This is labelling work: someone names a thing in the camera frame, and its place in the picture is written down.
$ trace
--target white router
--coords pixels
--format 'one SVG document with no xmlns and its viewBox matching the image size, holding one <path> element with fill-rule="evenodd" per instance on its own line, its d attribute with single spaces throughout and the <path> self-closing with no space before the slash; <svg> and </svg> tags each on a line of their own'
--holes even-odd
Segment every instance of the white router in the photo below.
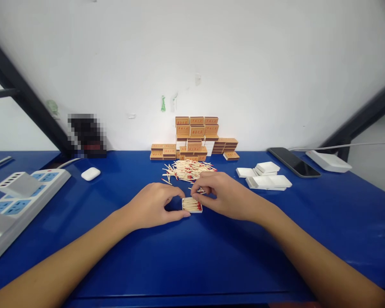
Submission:
<svg viewBox="0 0 385 308">
<path fill-rule="evenodd" d="M 0 256 L 53 198 L 70 173 L 64 169 L 16 172 L 0 183 Z"/>
<path fill-rule="evenodd" d="M 350 164 L 333 154 L 318 153 L 314 150 L 308 151 L 306 154 L 326 171 L 345 173 L 352 169 Z"/>
</svg>

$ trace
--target cable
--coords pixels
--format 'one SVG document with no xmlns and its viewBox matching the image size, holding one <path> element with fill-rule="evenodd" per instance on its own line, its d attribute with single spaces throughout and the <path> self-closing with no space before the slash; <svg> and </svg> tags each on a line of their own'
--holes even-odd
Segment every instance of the cable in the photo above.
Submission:
<svg viewBox="0 0 385 308">
<path fill-rule="evenodd" d="M 75 162 L 76 160 L 80 160 L 81 158 L 74 158 L 72 160 L 69 160 L 68 162 L 65 162 L 64 164 L 61 164 L 57 167 L 57 169 L 61 169 L 63 167 L 66 167 L 67 165 L 70 165 L 72 162 Z"/>
<path fill-rule="evenodd" d="M 118 150 L 116 150 L 116 149 L 109 149 L 109 150 L 107 150 L 107 152 L 110 152 L 110 151 L 118 151 Z M 81 158 L 82 158 L 82 157 L 74 158 L 74 159 L 72 159 L 72 160 L 69 160 L 69 161 L 67 161 L 67 162 L 65 162 L 65 163 L 63 163 L 63 164 L 61 164 L 60 166 L 58 166 L 57 169 L 61 169 L 61 168 L 63 168 L 63 167 L 66 167 L 66 166 L 70 165 L 72 162 L 75 162 L 76 160 L 80 160 Z"/>
<path fill-rule="evenodd" d="M 332 149 L 332 148 L 345 148 L 345 147 L 355 146 L 355 145 L 378 145 L 378 144 L 385 144 L 385 142 L 379 142 L 379 143 L 371 143 L 371 142 L 351 143 L 351 144 L 348 144 L 348 145 L 336 145 L 336 146 L 326 147 L 326 148 L 291 148 L 289 150 L 290 151 L 294 151 L 294 150 L 307 150 L 307 151 L 310 151 L 310 150 L 329 150 L 329 149 Z"/>
</svg>

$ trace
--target white wall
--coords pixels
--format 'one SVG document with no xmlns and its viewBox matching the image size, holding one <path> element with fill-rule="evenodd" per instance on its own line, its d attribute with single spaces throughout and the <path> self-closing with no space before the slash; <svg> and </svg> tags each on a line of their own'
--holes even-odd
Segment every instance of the white wall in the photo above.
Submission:
<svg viewBox="0 0 385 308">
<path fill-rule="evenodd" d="M 0 151 L 40 150 L 57 148 L 12 98 L 0 98 Z"/>
<path fill-rule="evenodd" d="M 385 142 L 385 116 L 353 140 L 361 142 Z M 385 145 L 351 147 L 348 163 L 352 172 L 385 191 Z"/>
<path fill-rule="evenodd" d="M 219 116 L 238 150 L 315 146 L 385 86 L 385 0 L 0 0 L 0 46 L 116 149 L 173 142 L 175 115 Z"/>
</svg>

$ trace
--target white power adapter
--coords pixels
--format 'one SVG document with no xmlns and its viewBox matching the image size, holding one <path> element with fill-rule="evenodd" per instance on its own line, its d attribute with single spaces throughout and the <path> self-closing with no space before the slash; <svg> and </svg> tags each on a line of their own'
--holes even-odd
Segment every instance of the white power adapter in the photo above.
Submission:
<svg viewBox="0 0 385 308">
<path fill-rule="evenodd" d="M 314 150 L 308 151 L 306 154 L 326 171 L 345 173 L 352 169 L 350 164 L 333 154 L 318 153 Z"/>
<path fill-rule="evenodd" d="M 41 183 L 26 172 L 15 172 L 0 183 L 0 191 L 13 197 L 30 197 Z"/>
</svg>

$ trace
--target black metal frame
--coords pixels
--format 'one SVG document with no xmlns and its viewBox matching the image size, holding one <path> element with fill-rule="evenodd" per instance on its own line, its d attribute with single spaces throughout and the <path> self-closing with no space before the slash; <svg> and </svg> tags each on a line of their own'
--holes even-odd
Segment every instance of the black metal frame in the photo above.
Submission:
<svg viewBox="0 0 385 308">
<path fill-rule="evenodd" d="M 72 157 L 74 155 L 74 147 L 69 142 L 67 134 L 53 119 L 1 48 L 0 85 L 4 88 L 4 90 L 0 90 L 0 98 L 13 97 L 15 102 L 54 143 L 63 156 Z"/>
<path fill-rule="evenodd" d="M 359 134 L 385 115 L 385 88 L 378 93 L 366 106 L 358 111 L 350 120 L 330 136 L 320 148 L 350 144 Z M 324 150 L 321 152 L 334 154 L 348 161 L 349 147 Z"/>
</svg>

